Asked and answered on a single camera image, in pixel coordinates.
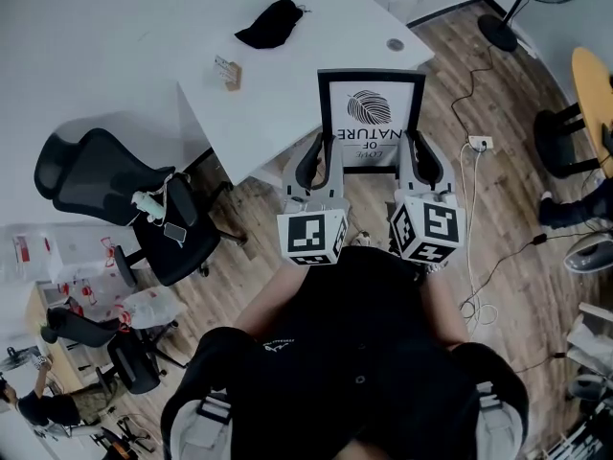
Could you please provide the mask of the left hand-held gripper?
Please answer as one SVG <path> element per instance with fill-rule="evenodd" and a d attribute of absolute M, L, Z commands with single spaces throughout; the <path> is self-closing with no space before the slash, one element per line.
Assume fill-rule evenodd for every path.
<path fill-rule="evenodd" d="M 334 135 L 299 146 L 283 171 L 277 215 L 281 255 L 294 265 L 334 265 L 349 229 L 343 152 Z"/>

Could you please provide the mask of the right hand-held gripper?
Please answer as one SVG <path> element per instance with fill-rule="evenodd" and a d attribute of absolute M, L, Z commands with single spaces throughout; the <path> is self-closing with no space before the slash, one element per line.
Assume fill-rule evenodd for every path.
<path fill-rule="evenodd" d="M 390 228 L 399 256 L 443 263 L 465 243 L 465 209 L 456 197 L 455 170 L 443 151 L 418 131 L 398 142 L 396 210 Z"/>

